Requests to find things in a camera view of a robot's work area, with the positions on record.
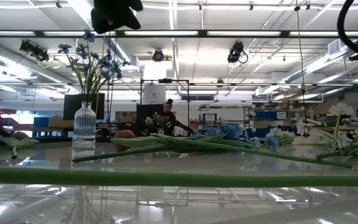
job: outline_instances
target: woman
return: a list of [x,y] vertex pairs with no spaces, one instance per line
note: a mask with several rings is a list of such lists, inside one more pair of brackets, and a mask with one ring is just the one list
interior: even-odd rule
[[162,115],[169,117],[169,122],[164,127],[164,131],[166,135],[173,135],[173,130],[175,129],[175,126],[178,126],[179,128],[184,129],[188,132],[189,135],[193,134],[193,130],[189,128],[188,126],[185,126],[184,124],[181,124],[181,122],[177,121],[177,118],[172,113],[172,103],[173,100],[169,99],[167,102],[164,103],[164,112]]

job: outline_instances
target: cardboard box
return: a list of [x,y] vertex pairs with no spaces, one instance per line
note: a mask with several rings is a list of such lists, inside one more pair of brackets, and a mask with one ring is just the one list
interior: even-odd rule
[[49,127],[51,128],[72,128],[73,120],[63,120],[63,118],[49,118]]
[[121,120],[120,120],[120,122],[123,122],[123,123],[125,123],[125,122],[131,123],[133,121],[134,121],[133,115],[123,115],[123,116],[121,116]]

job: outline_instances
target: long green stem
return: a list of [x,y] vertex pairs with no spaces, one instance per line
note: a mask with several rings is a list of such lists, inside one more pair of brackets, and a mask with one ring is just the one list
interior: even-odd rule
[[164,135],[162,136],[162,135],[158,135],[158,134],[153,134],[153,136],[164,138],[165,140],[167,140],[169,142],[186,142],[188,144],[193,144],[193,145],[213,147],[213,148],[218,148],[218,149],[227,149],[227,150],[233,150],[233,151],[237,151],[237,152],[249,152],[249,153],[254,153],[254,154],[258,154],[258,155],[262,155],[262,156],[269,156],[269,157],[274,157],[274,158],[279,158],[279,159],[287,159],[287,160],[291,160],[291,161],[309,162],[309,163],[314,163],[314,164],[338,166],[338,167],[343,167],[343,168],[348,168],[348,169],[352,168],[352,164],[348,164],[345,162],[309,159],[309,158],[304,158],[304,157],[289,156],[289,155],[280,154],[280,153],[266,152],[266,151],[255,150],[255,149],[247,149],[244,147],[225,146],[222,144],[215,144],[215,143],[210,143],[210,142],[190,141],[190,140],[186,140],[186,139],[173,138],[170,136],[164,136]]
[[173,187],[358,187],[358,176],[246,176],[0,168],[0,184]]

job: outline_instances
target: ribbed glass vase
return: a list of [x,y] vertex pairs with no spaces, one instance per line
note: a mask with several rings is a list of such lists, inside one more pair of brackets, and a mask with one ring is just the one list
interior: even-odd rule
[[96,113],[91,109],[92,102],[82,102],[74,116],[73,148],[93,150],[96,146]]

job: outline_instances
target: ceiling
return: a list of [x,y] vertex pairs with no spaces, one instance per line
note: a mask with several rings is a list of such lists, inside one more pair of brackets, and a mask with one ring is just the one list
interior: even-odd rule
[[[170,30],[170,13],[168,0],[142,1],[145,9],[137,13],[137,18],[144,30]],[[198,7],[199,0],[177,0],[177,9],[173,10],[174,29],[233,29],[233,30],[297,30],[295,0],[254,0],[254,10],[248,8],[250,1],[243,0],[202,0],[203,7],[216,6],[214,9],[183,10],[184,7]],[[306,6],[306,1],[299,0],[299,4]],[[344,0],[310,0],[313,7],[310,10],[301,9],[301,30],[336,30],[336,21]],[[0,6],[45,6],[54,5],[55,1],[48,0],[0,0]],[[73,0],[60,1],[63,8],[45,7],[39,9],[0,9],[0,30],[83,30],[89,25],[83,19],[78,7],[73,6]],[[219,10],[233,5],[230,10]],[[353,7],[358,7],[356,0]],[[346,17],[347,30],[358,30],[358,9],[349,11]],[[21,57],[35,62],[35,60],[19,51],[21,38],[0,38],[0,47]],[[61,61],[59,68],[48,67],[50,72],[64,82],[76,82],[71,70],[66,68],[68,60],[57,54],[59,44],[75,46],[76,39],[30,38],[31,42],[48,50]],[[229,49],[236,40],[243,41],[245,47],[249,44],[249,61],[241,67],[231,67],[227,63]],[[327,44],[334,39],[302,39],[301,49],[304,62],[318,56],[327,50]],[[225,82],[272,82],[274,73],[286,74],[301,65],[301,55],[298,39],[236,39],[236,38],[176,38],[178,51],[177,78],[189,79],[193,82],[215,82],[223,78]],[[149,52],[162,49],[165,55],[173,55],[171,38],[124,38],[117,39],[118,45],[126,55],[138,56],[141,64],[150,60]],[[104,49],[103,41],[98,39],[91,44],[91,50],[101,53]],[[343,70],[343,61],[335,66],[325,68],[327,76]],[[168,78],[173,78],[172,66],[168,68]],[[139,74],[124,73],[124,80],[139,80]]]

